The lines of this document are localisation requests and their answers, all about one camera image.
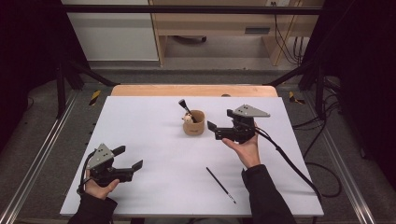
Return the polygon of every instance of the white wall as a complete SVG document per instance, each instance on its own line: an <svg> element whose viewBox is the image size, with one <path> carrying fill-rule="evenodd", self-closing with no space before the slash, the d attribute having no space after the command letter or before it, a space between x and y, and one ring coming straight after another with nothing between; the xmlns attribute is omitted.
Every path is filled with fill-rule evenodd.
<svg viewBox="0 0 396 224"><path fill-rule="evenodd" d="M148 5L147 0L62 0L80 5ZM158 61L149 14L68 13L88 61Z"/></svg>

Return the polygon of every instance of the black pen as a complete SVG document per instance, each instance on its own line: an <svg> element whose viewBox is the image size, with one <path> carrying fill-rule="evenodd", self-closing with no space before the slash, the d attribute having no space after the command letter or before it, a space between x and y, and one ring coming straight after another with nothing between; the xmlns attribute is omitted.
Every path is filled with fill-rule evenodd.
<svg viewBox="0 0 396 224"><path fill-rule="evenodd" d="M213 176L213 178L215 178L216 182L218 182L218 184L221 186L221 188L224 190L224 192L228 195L228 197L230 197L230 199L236 203L236 201L233 199L233 197L231 196L231 194L227 191L227 189L225 189L222 184L218 181L218 179L213 175L213 173L209 170L209 168L206 167L206 170Z"/></svg>

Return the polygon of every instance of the white table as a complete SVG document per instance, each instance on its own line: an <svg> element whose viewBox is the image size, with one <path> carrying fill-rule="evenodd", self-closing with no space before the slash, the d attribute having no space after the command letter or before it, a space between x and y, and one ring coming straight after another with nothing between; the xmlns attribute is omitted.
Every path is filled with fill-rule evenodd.
<svg viewBox="0 0 396 224"><path fill-rule="evenodd" d="M116 215L127 217L246 217L250 215L248 191L237 155L215 140L207 127L202 135L187 136L182 129L185 99L190 109L205 112L206 120L219 127L232 127L227 109L247 104L271 114L255 118L294 164L309 178L301 151L290 126L282 99L277 97L180 97L109 96L96 124L90 143L64 201L62 215L73 215L79 204L75 193L82 164L89 153L105 143L110 149L126 146L115 158L116 168L127 168L143 160L143 168L132 182L121 183L109 197L118 202ZM322 216L314 191L292 171L275 148L259 139L264 163L276 188L297 217ZM235 198L224 193L206 170L209 167Z"/></svg>

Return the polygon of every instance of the human hand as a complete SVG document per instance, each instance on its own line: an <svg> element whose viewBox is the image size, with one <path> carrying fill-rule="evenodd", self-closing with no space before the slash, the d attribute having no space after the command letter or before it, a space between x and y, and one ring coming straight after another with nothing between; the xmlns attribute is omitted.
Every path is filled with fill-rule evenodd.
<svg viewBox="0 0 396 224"><path fill-rule="evenodd" d="M243 144L236 144L228 138L221 139L227 147L230 147L236 152L241 162L244 163L247 168L262 164L260 162L258 140L259 136L256 133Z"/></svg>
<svg viewBox="0 0 396 224"><path fill-rule="evenodd" d="M90 170L87 170L85 172L86 176L90 176ZM85 184L85 192L88 194L91 194L91 196L102 199L104 200L108 193L113 191L113 189L116 188L116 186L120 183L118 179L113 180L110 184L107 185L107 187L100 187L96 182L92 179L90 179L86 184Z"/></svg>

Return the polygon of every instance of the gray floor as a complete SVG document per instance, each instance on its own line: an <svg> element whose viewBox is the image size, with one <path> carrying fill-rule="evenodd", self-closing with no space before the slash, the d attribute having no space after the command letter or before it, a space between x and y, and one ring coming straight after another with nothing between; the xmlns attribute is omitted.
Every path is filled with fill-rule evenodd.
<svg viewBox="0 0 396 224"><path fill-rule="evenodd" d="M213 37L208 38L204 44L193 42L193 40L180 42L178 39L170 39L166 65L163 68L144 66L115 71L108 67L99 67L97 71L121 83L262 84L285 74L294 66L284 63L274 68L268 65L269 59L265 52L257 51L256 47L240 48L244 45L248 46L248 42L257 48L263 48L262 42L257 38ZM87 84L82 91L68 91L70 96L77 95L76 103L62 131L56 136L55 144L39 176L29 189L30 193L20 208L16 223L34 223L32 219L22 222L27 218L50 219L48 223L66 219L59 215L64 202L64 194L68 191L76 174L86 144L90 140L90 132L94 129L106 96L111 92L109 87L87 77L84 79ZM290 90L294 90L297 99L309 100L306 97L312 95L312 91L298 92L293 85L296 80L298 78L288 81L277 89L279 96L284 99L291 124L302 123L314 117L308 104L300 105L289 101ZM89 105L92 94L96 90L102 90L98 101L96 105ZM2 186L0 208L2 211L7 208L56 121L57 102L54 82L31 91L29 95L32 106L24 113L20 125L0 155L0 184ZM361 158L360 147L342 113L338 113L337 110L332 112L327 129L375 219L372 223L396 223L394 213L396 193L376 163ZM305 152L317 132L318 129L295 131L302 152ZM306 160L336 170L327 147L321 136ZM314 183L322 193L331 194L336 191L336 182L332 176L317 167L308 166L308 169ZM75 193L75 190L70 189L69 193ZM325 216L319 218L318 223L371 223L358 219L351 198L344 189L336 198L323 199L323 209ZM116 217L116 220L125 220L125 218ZM306 218L298 218L298 221L310 223L310 219Z"/></svg>

